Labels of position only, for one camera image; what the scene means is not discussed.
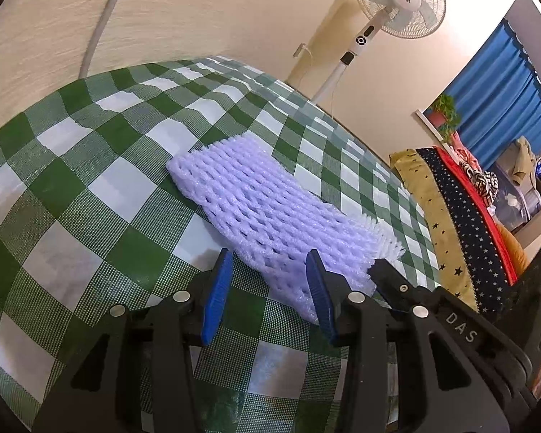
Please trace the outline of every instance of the blue rubber fingertip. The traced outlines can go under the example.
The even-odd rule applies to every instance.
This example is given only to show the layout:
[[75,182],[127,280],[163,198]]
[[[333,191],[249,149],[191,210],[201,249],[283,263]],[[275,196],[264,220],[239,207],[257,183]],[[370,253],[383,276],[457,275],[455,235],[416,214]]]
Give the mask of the blue rubber fingertip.
[[335,327],[335,309],[322,279],[321,270],[310,252],[306,258],[306,274],[310,294],[313,297],[313,304],[317,312],[318,325],[325,337],[329,339],[329,342],[333,343],[338,334]]
[[227,251],[222,265],[216,275],[215,284],[204,308],[201,339],[203,345],[208,345],[215,337],[224,312],[226,296],[232,280],[232,252]]

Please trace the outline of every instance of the pink flower pot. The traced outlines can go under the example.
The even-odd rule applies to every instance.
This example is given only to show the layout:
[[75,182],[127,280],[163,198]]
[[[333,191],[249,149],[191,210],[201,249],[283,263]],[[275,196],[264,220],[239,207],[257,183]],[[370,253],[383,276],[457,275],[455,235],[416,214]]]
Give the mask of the pink flower pot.
[[427,118],[435,128],[439,128],[447,121],[442,112],[433,111],[428,115]]

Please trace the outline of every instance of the electric fan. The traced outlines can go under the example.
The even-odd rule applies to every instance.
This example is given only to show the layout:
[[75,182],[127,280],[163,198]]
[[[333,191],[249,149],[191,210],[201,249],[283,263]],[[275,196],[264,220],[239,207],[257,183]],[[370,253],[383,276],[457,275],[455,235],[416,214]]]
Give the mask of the electric fan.
[[358,0],[370,18],[352,46],[312,98],[318,102],[335,85],[347,66],[382,29],[403,39],[418,39],[435,32],[445,18],[445,0]]

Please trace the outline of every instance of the curtain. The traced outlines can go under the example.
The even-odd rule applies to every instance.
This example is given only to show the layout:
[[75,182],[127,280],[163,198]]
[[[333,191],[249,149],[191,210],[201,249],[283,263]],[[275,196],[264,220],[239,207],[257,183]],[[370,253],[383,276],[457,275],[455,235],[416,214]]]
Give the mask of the curtain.
[[505,19],[445,92],[462,117],[461,140],[483,169],[521,135],[541,153],[541,83]]

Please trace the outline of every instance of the green and white tablecloth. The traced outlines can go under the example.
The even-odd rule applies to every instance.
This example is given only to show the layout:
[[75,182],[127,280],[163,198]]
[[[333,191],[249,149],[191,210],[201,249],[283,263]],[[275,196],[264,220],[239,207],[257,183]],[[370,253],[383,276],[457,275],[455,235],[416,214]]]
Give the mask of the green and white tablecloth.
[[[0,129],[0,394],[26,425],[110,306],[156,304],[211,268],[223,239],[165,163],[246,130],[305,188],[387,222],[407,249],[397,268],[434,288],[422,210],[360,141],[283,82],[225,57],[77,80]],[[218,333],[192,350],[205,429],[332,431],[346,353],[235,256]],[[141,404],[151,411],[147,391]]]

